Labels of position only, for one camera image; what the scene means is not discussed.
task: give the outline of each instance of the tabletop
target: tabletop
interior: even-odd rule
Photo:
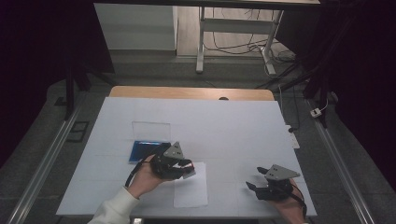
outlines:
[[[222,101],[220,97],[230,100]],[[304,194],[307,214],[316,215],[278,102],[271,92],[168,87],[113,88],[103,103],[57,215],[91,216],[102,201],[120,189],[134,168],[128,160],[136,140],[136,121],[169,124],[171,142],[179,141],[184,156],[198,164],[197,176],[202,179],[199,188],[186,180],[160,185],[142,196],[133,217],[276,217],[275,208],[259,201],[245,183],[265,185],[257,167],[270,168],[272,164],[302,174],[294,180]],[[190,197],[201,189],[205,191],[206,203],[183,207],[189,204],[184,201],[186,192]]]

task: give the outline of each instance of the sheet of paper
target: sheet of paper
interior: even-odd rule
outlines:
[[[176,208],[207,205],[206,166],[203,162],[196,162],[194,167],[196,175],[175,181]]]

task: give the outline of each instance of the wooden board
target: wooden board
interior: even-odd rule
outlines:
[[[110,97],[163,98],[163,99],[201,99],[218,100],[227,97],[238,101],[274,101],[268,90],[180,88],[180,87],[137,87],[116,86]]]

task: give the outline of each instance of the wall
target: wall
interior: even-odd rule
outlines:
[[[177,48],[177,7],[95,4],[109,49]]]

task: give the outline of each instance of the gray floor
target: gray floor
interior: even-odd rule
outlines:
[[[205,61],[204,73],[198,76],[195,74],[194,59],[167,56],[153,58],[149,55],[145,57],[113,55],[113,63],[117,70],[113,78],[123,85],[243,89],[254,89],[270,79],[263,72],[262,60],[208,59]],[[281,71],[285,67],[285,64],[281,64],[276,69]],[[294,79],[300,74],[301,72],[296,71],[282,82]],[[88,218],[57,217],[55,212],[78,164],[102,102],[111,88],[94,76],[90,76],[90,80],[92,88],[77,117],[77,122],[88,123],[87,132],[85,135],[82,133],[68,135],[69,141],[64,143],[25,223],[86,223],[89,220]],[[301,95],[303,88],[304,83],[295,87],[296,104],[292,89],[283,92],[282,105],[285,121],[292,127],[300,126],[295,134],[301,148],[296,149],[295,152],[318,212],[317,217],[310,217],[308,221],[310,223],[361,223],[335,172],[314,121],[309,116],[309,107]],[[7,221],[63,122],[64,106],[54,104],[59,97],[64,97],[64,93],[64,82],[56,83],[49,88],[48,100],[41,113],[15,153],[0,170],[0,223]],[[280,102],[279,94],[276,95],[276,99]],[[394,191],[379,173],[364,148],[337,118],[333,109],[334,102],[331,99],[327,117],[329,132],[368,203],[376,223],[394,223],[396,220]]]

